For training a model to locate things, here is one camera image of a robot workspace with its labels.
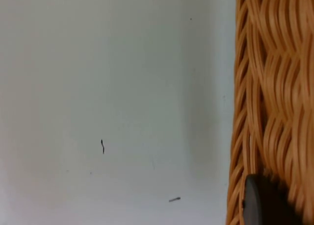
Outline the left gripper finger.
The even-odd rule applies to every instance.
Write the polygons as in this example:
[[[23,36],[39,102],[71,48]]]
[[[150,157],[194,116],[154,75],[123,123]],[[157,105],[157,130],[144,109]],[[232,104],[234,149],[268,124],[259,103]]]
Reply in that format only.
[[[289,205],[285,191],[267,177],[250,174],[246,177],[243,220],[246,225],[301,225],[301,217]]]

